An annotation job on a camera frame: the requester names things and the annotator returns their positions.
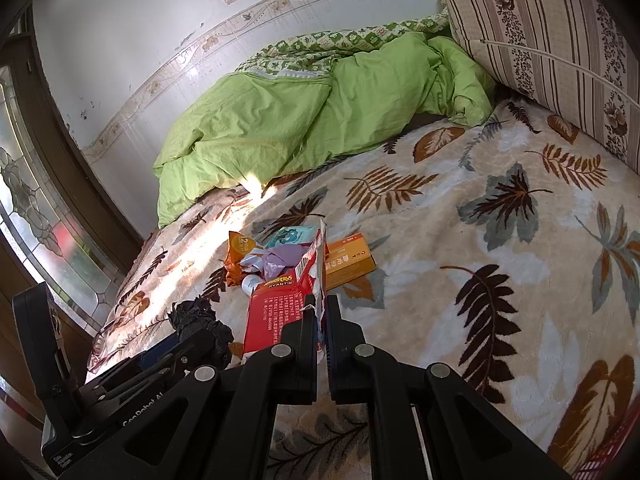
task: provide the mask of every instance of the black plastic bag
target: black plastic bag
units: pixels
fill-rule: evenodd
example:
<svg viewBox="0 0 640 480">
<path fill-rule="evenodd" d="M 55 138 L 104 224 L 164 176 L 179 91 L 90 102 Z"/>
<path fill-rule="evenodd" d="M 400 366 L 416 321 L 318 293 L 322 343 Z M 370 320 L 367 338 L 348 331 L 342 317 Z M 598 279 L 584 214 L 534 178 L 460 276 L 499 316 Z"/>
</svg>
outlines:
<svg viewBox="0 0 640 480">
<path fill-rule="evenodd" d="M 193 301 L 174 303 L 168 317 L 178 335 L 178 342 L 188 339 L 202 328 L 211 333 L 216 344 L 210 354 L 204 357 L 202 364 L 211 364 L 218 370 L 224 370 L 229 365 L 229 343 L 233 342 L 234 334 L 227 325 L 216 319 L 216 311 L 211 309 L 209 300 L 198 296 Z"/>
</svg>

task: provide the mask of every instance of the etched glass pane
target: etched glass pane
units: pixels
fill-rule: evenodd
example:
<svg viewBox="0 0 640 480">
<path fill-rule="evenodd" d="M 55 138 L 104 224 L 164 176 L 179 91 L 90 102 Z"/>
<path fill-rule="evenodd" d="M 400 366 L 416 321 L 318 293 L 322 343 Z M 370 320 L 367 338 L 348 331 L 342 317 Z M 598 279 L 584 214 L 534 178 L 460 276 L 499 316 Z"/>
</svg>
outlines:
<svg viewBox="0 0 640 480">
<path fill-rule="evenodd" d="M 11 232 L 9 231 L 9 228 L 4 222 L 0 222 L 0 231 L 2 231 L 2 234 L 6 238 L 6 241 L 9 242 L 9 245 L 14 250 L 15 255 L 18 256 L 18 259 L 21 262 L 26 260 L 27 259 L 26 254 L 24 254 L 24 252 L 20 248 L 20 246 L 18 245 L 18 242 L 15 241 L 14 236 L 11 234 Z"/>
<path fill-rule="evenodd" d="M 1 235 L 56 304 L 95 334 L 124 276 L 69 211 L 33 149 L 7 67 L 0 67 L 0 175 Z"/>
<path fill-rule="evenodd" d="M 15 34 L 20 34 L 24 32 L 24 19 L 21 17 L 17 22 L 15 22 L 14 28 L 9 32 L 9 36 L 14 36 Z"/>
<path fill-rule="evenodd" d="M 94 312 L 98 305 L 95 292 L 78 276 L 64 258 L 42 245 L 35 248 L 33 255 L 82 310 L 89 315 Z"/>
</svg>

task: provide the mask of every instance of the small white bottle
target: small white bottle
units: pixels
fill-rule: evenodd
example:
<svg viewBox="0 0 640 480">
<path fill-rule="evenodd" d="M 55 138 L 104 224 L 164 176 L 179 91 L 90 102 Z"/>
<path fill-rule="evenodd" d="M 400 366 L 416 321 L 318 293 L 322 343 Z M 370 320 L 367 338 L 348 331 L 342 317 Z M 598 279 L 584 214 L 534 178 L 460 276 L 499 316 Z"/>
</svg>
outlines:
<svg viewBox="0 0 640 480">
<path fill-rule="evenodd" d="M 254 293 L 255 287 L 264 283 L 264 280 L 260 277 L 260 274 L 248 274 L 244 280 L 242 280 L 242 290 L 248 296 Z"/>
</svg>

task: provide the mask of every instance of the patterned quilt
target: patterned quilt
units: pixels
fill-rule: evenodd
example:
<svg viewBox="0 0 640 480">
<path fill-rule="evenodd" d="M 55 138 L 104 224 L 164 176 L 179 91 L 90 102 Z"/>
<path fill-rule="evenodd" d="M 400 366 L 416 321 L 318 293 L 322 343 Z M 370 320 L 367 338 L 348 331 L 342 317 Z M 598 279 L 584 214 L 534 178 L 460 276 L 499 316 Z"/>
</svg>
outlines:
<svg viewBox="0 0 640 480">
<path fill-rule="evenodd" d="M 260 199 L 215 190 L 145 246 L 90 371 L 169 335 L 167 310 L 197 295 L 241 355 L 248 297 L 225 286 L 228 231 L 264 241 L 324 218 L 329 242 L 362 232 L 375 257 L 374 272 L 332 291 L 367 341 L 409 364 L 448 363 L 575 473 L 638 390 L 639 184 L 578 128 L 512 98 L 482 126 L 429 124 Z M 312 409 L 278 409 L 269 476 L 370 478 L 368 443 L 366 413 L 335 406 L 321 368 Z"/>
</svg>

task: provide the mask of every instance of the green comforter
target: green comforter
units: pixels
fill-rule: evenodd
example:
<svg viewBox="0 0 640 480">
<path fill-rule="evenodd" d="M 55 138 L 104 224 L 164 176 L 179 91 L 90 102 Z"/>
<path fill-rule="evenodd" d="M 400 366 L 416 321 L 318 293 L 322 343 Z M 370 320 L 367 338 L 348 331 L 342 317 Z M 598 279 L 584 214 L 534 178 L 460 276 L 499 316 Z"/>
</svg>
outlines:
<svg viewBox="0 0 640 480">
<path fill-rule="evenodd" d="M 494 81 L 425 22 L 292 38 L 217 81 L 174 123 L 154 163 L 160 226 L 214 187 L 261 192 L 276 176 L 369 150 L 416 112 L 482 123 Z"/>
</svg>

